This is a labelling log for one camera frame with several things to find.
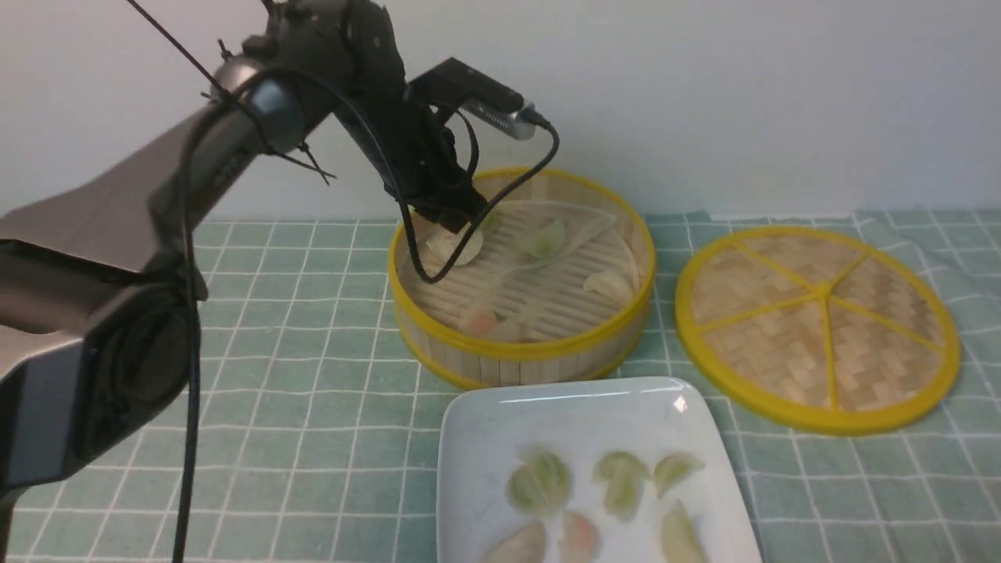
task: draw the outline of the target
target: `robotic arm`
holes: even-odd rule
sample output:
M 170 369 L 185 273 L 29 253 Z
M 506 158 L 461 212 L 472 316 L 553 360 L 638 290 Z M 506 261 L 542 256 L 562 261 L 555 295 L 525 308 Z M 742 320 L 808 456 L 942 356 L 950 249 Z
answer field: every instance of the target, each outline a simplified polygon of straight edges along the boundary
M 0 540 L 25 489 L 73 475 L 187 382 L 178 185 L 193 227 L 256 156 L 300 146 L 333 114 L 390 195 L 458 231 L 486 201 L 444 122 L 463 108 L 533 134 L 531 104 L 455 59 L 405 82 L 389 16 L 370 0 L 264 4 L 265 32 L 215 75 L 226 92 L 90 183 L 0 217 Z M 231 92 L 244 109 L 224 103 Z M 182 181 L 187 140 L 209 112 Z M 204 300 L 200 276 L 196 287 Z

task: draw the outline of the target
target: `woven bamboo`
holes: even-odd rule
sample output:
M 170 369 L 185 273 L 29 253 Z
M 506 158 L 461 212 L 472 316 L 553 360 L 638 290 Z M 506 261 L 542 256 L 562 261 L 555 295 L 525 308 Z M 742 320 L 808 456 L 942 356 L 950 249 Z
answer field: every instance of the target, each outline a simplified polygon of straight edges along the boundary
M 487 173 L 475 181 L 487 198 L 520 170 Z M 552 218 L 547 207 L 519 200 L 561 201 L 578 209 L 595 209 L 614 217 L 614 225 L 552 266 L 506 278 L 514 240 L 520 232 Z M 405 238 L 398 232 L 390 247 L 390 284 L 400 333 L 425 366 L 463 388 L 533 385 L 596 378 L 625 360 L 643 333 L 650 311 L 655 252 L 639 214 L 612 192 L 570 174 L 548 171 L 516 190 L 506 201 L 497 230 L 469 264 L 453 268 L 441 282 L 427 285 L 417 277 Z M 418 239 L 431 228 L 414 216 Z M 583 291 L 584 280 L 598 271 L 618 269 L 627 277 L 637 265 L 634 302 L 622 307 Z M 421 259 L 434 264 L 425 245 Z M 430 272 L 436 267 L 429 265 Z M 521 316 L 528 334 L 521 343 L 478 340 L 458 331 L 465 308 L 477 296 L 489 295 L 503 317 Z
M 707 375 L 750 408 L 865 434 L 919 418 L 958 372 L 958 337 L 913 273 L 848 237 L 766 227 L 725 237 L 682 274 L 678 323 Z

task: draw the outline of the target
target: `white wall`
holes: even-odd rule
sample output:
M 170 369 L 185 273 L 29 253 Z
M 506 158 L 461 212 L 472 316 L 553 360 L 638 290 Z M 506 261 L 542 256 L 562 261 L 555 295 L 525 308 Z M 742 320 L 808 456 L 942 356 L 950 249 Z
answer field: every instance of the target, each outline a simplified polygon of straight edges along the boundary
M 649 211 L 1001 206 L 998 0 L 387 0 L 410 75 L 449 55 L 533 98 L 557 165 Z M 196 71 L 124 0 L 9 2 L 0 18 L 0 211 L 83 183 L 195 109 Z M 145 0 L 202 61 L 256 0 Z M 527 163 L 481 127 L 481 167 Z M 218 215 L 382 215 L 335 121 L 332 188 L 258 162 Z

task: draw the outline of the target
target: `bamboo steamer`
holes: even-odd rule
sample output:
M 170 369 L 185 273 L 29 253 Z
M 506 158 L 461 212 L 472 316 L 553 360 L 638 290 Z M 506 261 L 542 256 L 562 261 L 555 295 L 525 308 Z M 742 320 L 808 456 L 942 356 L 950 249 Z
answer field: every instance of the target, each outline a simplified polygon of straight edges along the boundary
M 484 172 L 476 176 L 474 185 L 490 198 L 525 170 Z M 579 204 L 616 217 L 609 236 L 615 235 L 618 248 L 609 246 L 607 236 L 593 240 L 561 260 L 560 275 L 554 275 L 552 282 L 504 287 L 506 300 L 533 304 L 537 326 L 546 337 L 542 342 L 494 342 L 457 331 L 453 328 L 455 308 L 449 307 L 459 299 L 456 290 L 484 284 L 481 279 L 488 276 L 476 275 L 473 261 L 451 270 L 440 283 L 427 285 L 412 272 L 402 226 L 397 227 L 389 246 L 389 285 L 400 337 L 428 370 L 462 389 L 605 377 L 632 353 L 650 315 L 656 251 L 650 230 L 636 210 L 605 187 L 552 169 L 530 179 L 505 201 L 524 199 Z M 415 214 L 413 226 L 418 239 L 435 228 Z M 626 307 L 612 306 L 607 301 L 602 304 L 594 294 L 585 294 L 584 279 L 604 268 L 612 256 L 621 258 L 625 246 L 638 268 L 633 302 Z

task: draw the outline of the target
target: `yellow rim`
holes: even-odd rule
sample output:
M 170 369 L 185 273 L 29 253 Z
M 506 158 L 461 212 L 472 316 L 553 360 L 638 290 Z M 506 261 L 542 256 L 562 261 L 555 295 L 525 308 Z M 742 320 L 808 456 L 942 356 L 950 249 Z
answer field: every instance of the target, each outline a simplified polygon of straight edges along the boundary
M 465 391 L 487 388 L 487 386 L 472 381 L 468 378 L 463 378 L 462 376 L 459 376 L 458 374 L 448 370 L 444 366 L 435 362 L 431 357 L 427 356 L 426 354 L 421 352 L 416 346 L 413 345 L 413 342 L 410 340 L 409 335 L 406 334 L 406 331 L 400 329 L 399 336 L 402 337 L 403 344 L 406 345 L 406 348 L 410 349 L 410 353 L 413 354 L 413 357 L 417 359 L 417 362 L 420 362 L 421 365 L 423 365 L 425 368 L 433 372 L 434 375 L 441 378 L 442 380 Z M 638 331 L 636 337 L 630 341 L 629 345 L 622 351 L 622 353 L 618 357 L 616 357 L 615 360 L 610 362 L 605 367 L 597 370 L 595 373 L 589 374 L 588 376 L 580 378 L 577 381 L 600 380 L 608 377 L 609 374 L 615 372 L 616 368 L 618 368 L 620 364 L 625 362 L 626 359 L 629 358 L 631 354 L 633 354 L 633 351 L 636 350 L 636 347 L 640 344 L 640 338 L 642 336 L 643 332 Z
M 754 238 L 762 235 L 776 235 L 776 234 L 799 234 L 805 236 L 813 236 L 817 238 L 824 238 L 828 240 L 834 240 L 842 244 L 850 245 L 858 249 L 862 253 L 862 257 L 855 260 L 850 264 L 837 278 L 840 280 L 847 275 L 855 265 L 857 265 L 864 257 L 875 257 L 876 259 L 883 262 L 885 265 L 899 273 L 918 293 L 922 298 L 928 303 L 931 308 L 935 319 L 941 327 L 944 347 L 929 343 L 928 341 L 909 333 L 906 329 L 899 326 L 894 326 L 892 323 L 872 314 L 868 310 L 862 308 L 851 308 L 853 311 L 858 312 L 862 315 L 867 315 L 874 320 L 877 320 L 888 328 L 902 332 L 907 336 L 911 337 L 919 344 L 923 346 L 932 346 L 943 355 L 942 368 L 936 375 L 934 381 L 922 390 L 920 393 L 912 397 L 910 400 L 896 405 L 889 409 L 884 409 L 880 411 L 872 412 L 862 412 L 862 413 L 852 413 L 844 411 L 835 410 L 825 410 L 817 409 L 813 407 L 806 407 L 797 403 L 786 401 L 775 397 L 769 393 L 766 393 L 761 388 L 747 381 L 746 379 L 739 376 L 736 372 L 730 369 L 730 367 L 719 359 L 716 353 L 706 344 L 702 339 L 701 330 L 705 328 L 700 328 L 697 326 L 695 319 L 692 314 L 691 299 L 692 299 L 692 287 L 695 283 L 695 278 L 699 273 L 702 266 L 717 252 L 723 250 L 726 247 L 737 246 L 742 250 L 749 250 L 746 246 L 742 244 L 742 240 L 747 238 Z M 771 262 L 768 258 L 758 254 L 756 256 L 759 260 L 768 262 L 768 265 L 772 266 L 774 269 L 780 271 L 781 273 L 792 277 L 801 285 L 804 285 L 811 290 L 815 290 L 812 285 L 807 283 L 802 277 L 798 276 L 795 272 L 790 271 L 783 266 Z M 739 316 L 738 318 L 732 318 L 731 322 L 738 322 L 745 318 L 752 317 L 760 313 L 766 313 L 768 311 L 774 311 L 777 309 L 782 309 L 793 305 L 794 302 L 805 302 L 810 299 L 817 299 L 816 295 L 811 295 L 810 297 L 803 298 L 801 300 L 793 300 L 791 302 L 779 303 L 766 308 L 755 310 L 754 312 L 749 312 L 747 314 Z M 949 392 L 953 383 L 956 381 L 956 377 L 959 374 L 960 366 L 960 344 L 959 336 L 956 332 L 956 327 L 953 325 L 952 318 L 949 315 L 948 310 L 939 301 L 935 293 L 917 275 L 915 275 L 910 269 L 904 264 L 900 263 L 893 257 L 877 250 L 876 248 L 851 238 L 843 234 L 836 232 L 830 232 L 826 230 L 817 230 L 809 227 L 799 227 L 799 226 L 765 226 L 761 228 L 754 228 L 749 230 L 744 230 L 741 232 L 735 232 L 733 234 L 719 238 L 705 248 L 700 250 L 685 268 L 682 270 L 681 277 L 678 279 L 678 290 L 676 292 L 676 306 L 675 306 L 675 320 L 678 324 L 678 336 L 681 338 L 682 344 L 688 351 L 689 356 L 692 358 L 692 362 L 706 374 L 713 383 L 715 383 L 721 390 L 723 390 L 727 395 L 733 399 L 741 402 L 747 408 L 755 411 L 756 413 L 770 418 L 780 424 L 787 426 L 799 428 L 802 430 L 810 432 L 822 432 L 827 434 L 837 434 L 843 436 L 858 436 L 864 434 L 874 434 L 880 432 L 887 432 L 901 426 L 910 424 L 929 411 L 935 408 L 935 406 L 942 400 L 943 397 Z M 843 300 L 838 300 L 840 306 L 845 306 L 848 302 Z M 825 332 L 828 335 L 828 344 L 826 346 L 827 352 L 827 364 L 828 364 L 828 380 L 831 382 L 832 388 L 834 387 L 834 359 L 832 356 L 832 349 L 830 345 L 830 328 L 828 326 L 829 319 L 827 318 L 827 308 L 821 308 L 823 310 L 823 322 L 825 324 Z
M 496 175 L 513 175 L 522 173 L 526 170 L 528 170 L 527 167 L 498 168 L 476 174 L 476 178 Z M 396 232 L 393 234 L 392 242 L 389 245 L 389 287 L 392 290 L 393 299 L 396 300 L 396 303 L 399 305 L 402 312 L 406 314 L 407 318 L 409 318 L 410 321 L 412 321 L 417 327 L 426 332 L 429 336 L 433 337 L 435 340 L 463 352 L 504 360 L 507 362 L 549 360 L 552 358 L 570 356 L 583 352 L 594 347 L 596 344 L 601 343 L 609 336 L 619 333 L 625 329 L 627 325 L 632 323 L 637 315 L 640 315 L 643 312 L 644 304 L 650 301 L 650 296 L 654 289 L 654 271 L 656 271 L 657 252 L 654 248 L 654 239 L 651 237 L 650 229 L 647 228 L 647 223 L 643 220 L 643 217 L 640 216 L 640 214 L 637 213 L 625 199 L 617 195 L 614 191 L 587 178 L 582 178 L 569 172 L 556 169 L 546 169 L 540 173 L 572 179 L 587 185 L 591 189 L 601 192 L 606 197 L 618 203 L 630 215 L 633 221 L 640 226 L 647 241 L 647 258 L 651 264 L 651 270 L 647 279 L 640 288 L 637 299 L 628 308 L 619 312 L 615 317 L 602 326 L 569 339 L 531 344 L 497 343 L 474 339 L 441 325 L 429 315 L 421 311 L 421 309 L 417 307 L 417 305 L 413 303 L 413 300 L 411 300 L 406 294 L 406 291 L 403 289 L 403 285 L 399 282 L 399 276 L 396 275 L 395 249 L 400 243 L 400 237 L 404 236 L 403 227 L 400 225 L 396 227 Z

